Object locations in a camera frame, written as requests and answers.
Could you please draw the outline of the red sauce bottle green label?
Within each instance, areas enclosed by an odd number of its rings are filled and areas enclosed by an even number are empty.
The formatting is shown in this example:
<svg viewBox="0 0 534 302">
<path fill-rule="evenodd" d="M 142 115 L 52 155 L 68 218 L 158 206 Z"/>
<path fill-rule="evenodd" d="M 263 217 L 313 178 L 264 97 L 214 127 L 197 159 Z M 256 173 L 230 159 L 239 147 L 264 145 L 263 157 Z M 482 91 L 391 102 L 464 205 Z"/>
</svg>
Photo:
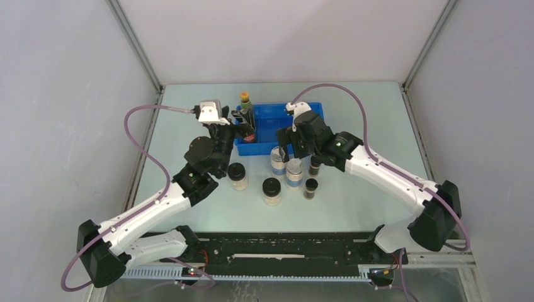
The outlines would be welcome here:
<svg viewBox="0 0 534 302">
<path fill-rule="evenodd" d="M 247 91 L 243 91 L 240 94 L 241 98 L 241 107 L 240 112 L 243 114 L 253 114 L 253 104 L 250 99 L 250 95 Z"/>
</svg>

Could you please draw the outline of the red sauce bottle yellow cap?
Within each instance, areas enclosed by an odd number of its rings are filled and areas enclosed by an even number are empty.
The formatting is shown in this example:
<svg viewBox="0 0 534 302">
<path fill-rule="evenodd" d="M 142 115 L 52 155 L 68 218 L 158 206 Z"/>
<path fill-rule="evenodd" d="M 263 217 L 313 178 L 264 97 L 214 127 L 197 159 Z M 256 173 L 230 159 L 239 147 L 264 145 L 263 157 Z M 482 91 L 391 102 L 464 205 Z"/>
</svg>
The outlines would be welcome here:
<svg viewBox="0 0 534 302">
<path fill-rule="evenodd" d="M 256 136 L 254 133 L 247 135 L 243 138 L 244 143 L 254 143 L 256 141 Z"/>
</svg>

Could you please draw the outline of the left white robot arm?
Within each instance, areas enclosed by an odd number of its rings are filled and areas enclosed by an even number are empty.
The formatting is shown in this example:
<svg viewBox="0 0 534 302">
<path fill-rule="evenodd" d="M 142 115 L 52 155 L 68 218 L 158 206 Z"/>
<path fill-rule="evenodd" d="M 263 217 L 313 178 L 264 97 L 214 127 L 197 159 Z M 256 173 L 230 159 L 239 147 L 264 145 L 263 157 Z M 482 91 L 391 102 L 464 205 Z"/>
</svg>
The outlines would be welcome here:
<svg viewBox="0 0 534 302">
<path fill-rule="evenodd" d="M 191 262 L 198 257 L 198 239 L 188 226 L 150 237 L 146 233 L 169 217 L 194 207 L 217 189 L 217 181 L 227 177 L 240 128 L 229 118 L 230 108 L 218 101 L 203 101 L 187 110 L 163 105 L 160 109 L 195 115 L 209 135 L 191 141 L 184 155 L 185 166 L 174 176 L 165 171 L 165 186 L 155 195 L 109 220 L 101 223 L 87 220 L 79 225 L 77 254 L 61 279 L 64 291 L 71 290 L 66 277 L 77 260 L 90 278 L 87 284 L 103 288 L 137 265 L 176 257 Z"/>
</svg>

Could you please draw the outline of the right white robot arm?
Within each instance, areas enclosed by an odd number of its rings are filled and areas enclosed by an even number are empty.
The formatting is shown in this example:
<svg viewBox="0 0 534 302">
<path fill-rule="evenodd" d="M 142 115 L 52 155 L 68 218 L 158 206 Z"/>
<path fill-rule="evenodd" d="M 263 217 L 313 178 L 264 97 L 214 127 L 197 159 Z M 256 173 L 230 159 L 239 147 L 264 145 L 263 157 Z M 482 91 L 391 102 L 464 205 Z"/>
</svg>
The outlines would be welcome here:
<svg viewBox="0 0 534 302">
<path fill-rule="evenodd" d="M 382 263 L 402 248 L 420 246 L 439 252 L 461 217 L 457 186 L 421 179 L 365 148 L 351 133 L 333 133 L 320 115 L 306 111 L 293 125 L 276 131 L 278 145 L 287 162 L 289 155 L 314 156 L 320 163 L 358 176 L 397 198 L 410 212 L 393 225 L 380 225 L 368 239 L 367 257 Z"/>
</svg>

